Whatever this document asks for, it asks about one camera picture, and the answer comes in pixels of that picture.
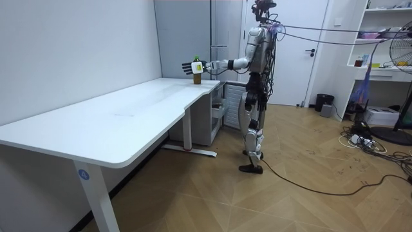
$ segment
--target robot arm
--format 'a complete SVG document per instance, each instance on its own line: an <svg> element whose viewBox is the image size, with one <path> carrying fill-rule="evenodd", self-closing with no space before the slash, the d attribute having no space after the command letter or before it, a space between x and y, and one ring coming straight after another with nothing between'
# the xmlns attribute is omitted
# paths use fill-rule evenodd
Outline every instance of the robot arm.
<svg viewBox="0 0 412 232"><path fill-rule="evenodd" d="M242 68L248 68L254 60L254 56L260 42L265 38L265 29L262 27L255 27L250 29L248 33L248 42L245 48L245 56L233 60L222 61L198 61L193 63L182 64L182 68L187 75L194 73L203 73L205 70L240 70Z"/></svg>

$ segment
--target power strip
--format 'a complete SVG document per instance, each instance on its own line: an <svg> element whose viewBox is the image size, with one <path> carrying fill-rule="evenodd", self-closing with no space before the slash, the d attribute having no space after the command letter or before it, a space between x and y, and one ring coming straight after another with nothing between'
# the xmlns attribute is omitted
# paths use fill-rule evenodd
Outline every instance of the power strip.
<svg viewBox="0 0 412 232"><path fill-rule="evenodd" d="M352 135L352 138L350 138L350 141L355 145L360 142L363 143L363 145L368 146L368 147L372 147L373 145L373 141L371 139L365 139L358 135Z"/></svg>

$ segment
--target robot leg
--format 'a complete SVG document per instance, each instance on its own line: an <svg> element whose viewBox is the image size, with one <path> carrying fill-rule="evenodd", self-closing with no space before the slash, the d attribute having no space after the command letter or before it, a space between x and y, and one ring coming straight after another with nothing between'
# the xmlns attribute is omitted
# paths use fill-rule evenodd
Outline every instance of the robot leg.
<svg viewBox="0 0 412 232"><path fill-rule="evenodd" d="M252 92L243 93L239 103L239 126L245 143L244 153L249 156L251 164L240 166L239 170L247 173L263 173L258 162L263 158L261 143L263 130L259 128L259 119L262 117L257 111L257 96Z"/></svg>

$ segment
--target desk base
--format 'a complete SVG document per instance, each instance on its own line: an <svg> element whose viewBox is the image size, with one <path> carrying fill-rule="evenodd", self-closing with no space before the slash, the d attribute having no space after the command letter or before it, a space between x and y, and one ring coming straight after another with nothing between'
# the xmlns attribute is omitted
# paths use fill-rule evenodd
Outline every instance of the desk base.
<svg viewBox="0 0 412 232"><path fill-rule="evenodd" d="M200 154L200 155L208 155L208 156L211 156L211 157L216 157L218 155L216 152L213 152L213 151L205 151L205 150L199 150L199 149L185 150L181 146L175 146L175 145L169 145L169 144L163 145L162 148L169 149L169 150L175 150L175 151L184 151L184 152L196 153L196 154Z"/></svg>

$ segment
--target gray box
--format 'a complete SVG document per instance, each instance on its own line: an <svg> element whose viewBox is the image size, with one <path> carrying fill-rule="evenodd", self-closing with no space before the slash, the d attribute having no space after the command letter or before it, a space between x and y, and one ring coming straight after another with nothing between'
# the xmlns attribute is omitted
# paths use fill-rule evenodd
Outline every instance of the gray box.
<svg viewBox="0 0 412 232"><path fill-rule="evenodd" d="M332 106L332 105L324 104L324 105L322 106L321 116L322 116L322 117L330 117L330 116L332 116L332 110L333 110L333 106Z"/></svg>

